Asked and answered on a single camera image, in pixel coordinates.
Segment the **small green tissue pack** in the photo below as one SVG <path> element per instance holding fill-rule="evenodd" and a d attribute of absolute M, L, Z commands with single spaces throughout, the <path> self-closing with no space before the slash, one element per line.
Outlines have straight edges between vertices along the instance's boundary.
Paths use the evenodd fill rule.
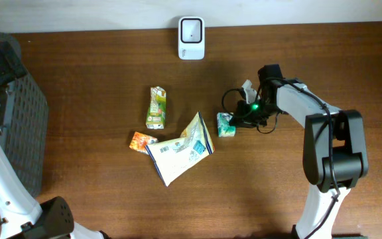
<path fill-rule="evenodd" d="M 236 128 L 235 126 L 230 126 L 229 122 L 232 116 L 228 113 L 217 113 L 217 125 L 218 125 L 218 136 L 219 137 L 234 137 Z"/>

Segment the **yellow white snack bag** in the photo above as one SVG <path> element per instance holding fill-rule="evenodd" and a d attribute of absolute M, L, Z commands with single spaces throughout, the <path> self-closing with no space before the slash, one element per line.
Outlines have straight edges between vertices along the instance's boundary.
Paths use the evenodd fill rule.
<path fill-rule="evenodd" d="M 146 145 L 145 149 L 166 187 L 215 151 L 201 112 L 196 113 L 179 138 Z"/>

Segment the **green white juice carton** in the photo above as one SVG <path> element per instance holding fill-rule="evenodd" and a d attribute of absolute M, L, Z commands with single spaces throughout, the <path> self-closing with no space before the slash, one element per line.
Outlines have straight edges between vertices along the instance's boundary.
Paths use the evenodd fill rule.
<path fill-rule="evenodd" d="M 166 121 L 166 91 L 160 86 L 151 88 L 150 105 L 146 116 L 148 129 L 164 129 Z"/>

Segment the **small orange tissue pack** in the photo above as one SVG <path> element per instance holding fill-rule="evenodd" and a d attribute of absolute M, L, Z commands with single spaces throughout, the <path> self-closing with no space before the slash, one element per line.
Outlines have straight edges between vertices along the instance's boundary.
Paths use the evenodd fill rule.
<path fill-rule="evenodd" d="M 129 148 L 139 153 L 144 153 L 148 155 L 146 146 L 158 142 L 159 140 L 157 138 L 136 131 L 133 134 L 132 140 L 129 144 Z"/>

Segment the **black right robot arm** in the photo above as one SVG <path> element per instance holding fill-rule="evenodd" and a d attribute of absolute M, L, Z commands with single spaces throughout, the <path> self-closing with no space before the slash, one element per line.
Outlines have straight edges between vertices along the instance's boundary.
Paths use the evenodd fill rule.
<path fill-rule="evenodd" d="M 229 124 L 260 130 L 271 116 L 286 114 L 304 128 L 308 196 L 298 222 L 278 237 L 332 238 L 344 199 L 369 169 L 363 118 L 357 110 L 328 104 L 299 78 L 285 78 L 278 64 L 265 65 L 257 75 L 258 89 L 246 81 L 236 90 L 241 100 Z"/>

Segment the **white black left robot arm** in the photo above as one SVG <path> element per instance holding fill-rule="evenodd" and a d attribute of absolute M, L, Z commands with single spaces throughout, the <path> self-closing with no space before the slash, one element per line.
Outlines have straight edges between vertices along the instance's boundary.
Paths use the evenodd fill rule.
<path fill-rule="evenodd" d="M 0 35 L 0 238 L 107 238 L 74 219 L 62 197 L 38 202 L 49 107 L 21 60 L 15 39 Z"/>

